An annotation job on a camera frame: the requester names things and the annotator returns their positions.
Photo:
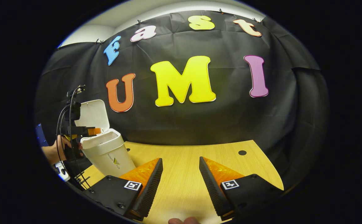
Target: wooden table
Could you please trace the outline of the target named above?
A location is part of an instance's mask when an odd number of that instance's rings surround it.
[[[125,142],[136,167],[156,158],[163,159],[163,173],[155,200],[145,224],[167,224],[170,218],[184,220],[196,217],[201,224],[223,223],[215,213],[207,188],[199,171],[199,157],[204,156],[245,176],[258,174],[283,190],[275,167],[257,144],[250,140],[206,146],[154,146]],[[92,165],[84,171],[92,186],[104,175]]]

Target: blue object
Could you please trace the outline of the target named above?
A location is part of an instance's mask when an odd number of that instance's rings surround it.
[[[39,124],[36,127],[36,135],[37,135],[37,140],[39,141],[40,147],[48,146],[48,143],[46,141],[46,137],[44,136],[41,124]]]
[[[117,42],[120,40],[120,36],[115,37],[114,40],[107,46],[107,48],[104,50],[104,54],[108,57],[108,65],[111,65],[111,63],[116,59],[117,55],[119,55],[118,51],[114,51],[119,49],[120,44]]]

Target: black fabric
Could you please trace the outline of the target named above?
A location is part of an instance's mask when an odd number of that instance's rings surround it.
[[[205,15],[212,30],[192,30],[188,17]],[[247,34],[233,20],[254,24],[261,37]],[[156,35],[131,42],[139,28],[155,25]],[[118,35],[119,55],[108,66],[103,53]],[[174,98],[171,106],[157,107],[156,75],[151,65],[170,61],[182,74],[189,58],[205,55],[213,102],[183,104]],[[269,94],[252,98],[252,78],[245,55],[265,62]],[[106,83],[135,73],[134,104],[127,112],[113,111]],[[47,142],[55,140],[57,117],[66,102],[66,92],[85,84],[78,102],[102,99],[110,127],[125,141],[158,145],[207,145],[254,140],[282,177],[285,189],[308,172],[319,152],[327,124],[328,96],[319,67],[305,47],[272,19],[262,23],[237,15],[211,11],[166,14],[134,25],[100,43],[77,43],[53,53],[44,68],[36,93],[36,122]],[[125,100],[124,83],[117,85],[119,102]]]

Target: letter m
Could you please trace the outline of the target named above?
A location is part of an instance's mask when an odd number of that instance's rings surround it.
[[[174,99],[168,95],[167,87],[171,89],[178,102],[184,103],[190,85],[192,85],[192,94],[189,100],[192,103],[214,101],[216,96],[211,90],[208,63],[210,63],[209,57],[191,57],[182,75],[169,61],[152,65],[151,70],[156,73],[157,80],[156,106],[170,106],[174,103]]]

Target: white trash can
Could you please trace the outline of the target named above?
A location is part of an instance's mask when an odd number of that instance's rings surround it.
[[[76,120],[75,123],[76,126],[101,128],[101,134],[82,138],[81,144],[85,156],[105,176],[119,177],[135,169],[121,134],[109,128],[108,115],[102,100],[82,103],[80,119]]]

